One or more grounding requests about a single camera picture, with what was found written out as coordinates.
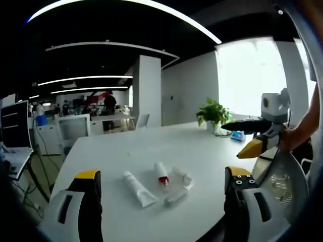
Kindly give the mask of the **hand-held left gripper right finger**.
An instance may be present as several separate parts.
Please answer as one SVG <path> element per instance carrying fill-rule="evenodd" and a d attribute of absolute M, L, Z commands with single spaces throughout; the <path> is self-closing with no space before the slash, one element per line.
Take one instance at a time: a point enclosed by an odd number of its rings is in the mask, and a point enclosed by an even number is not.
<path fill-rule="evenodd" d="M 225 168 L 224 241 L 275 241 L 290 226 L 271 194 L 252 174 Z"/>

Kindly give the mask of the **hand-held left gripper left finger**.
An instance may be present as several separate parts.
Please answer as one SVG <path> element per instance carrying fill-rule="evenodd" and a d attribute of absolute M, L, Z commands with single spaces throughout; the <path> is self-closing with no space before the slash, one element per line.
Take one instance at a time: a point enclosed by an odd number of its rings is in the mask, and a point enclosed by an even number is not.
<path fill-rule="evenodd" d="M 78 173 L 46 208 L 50 241 L 102 241 L 101 177 L 99 170 Z"/>

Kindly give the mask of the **person's right hand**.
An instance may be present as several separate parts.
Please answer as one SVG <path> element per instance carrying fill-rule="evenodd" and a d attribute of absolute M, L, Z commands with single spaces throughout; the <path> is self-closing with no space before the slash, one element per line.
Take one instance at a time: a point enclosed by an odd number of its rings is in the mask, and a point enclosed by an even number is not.
<path fill-rule="evenodd" d="M 285 129 L 280 132 L 278 148 L 284 151 L 292 151 L 310 138 L 311 134 L 299 127 Z"/>

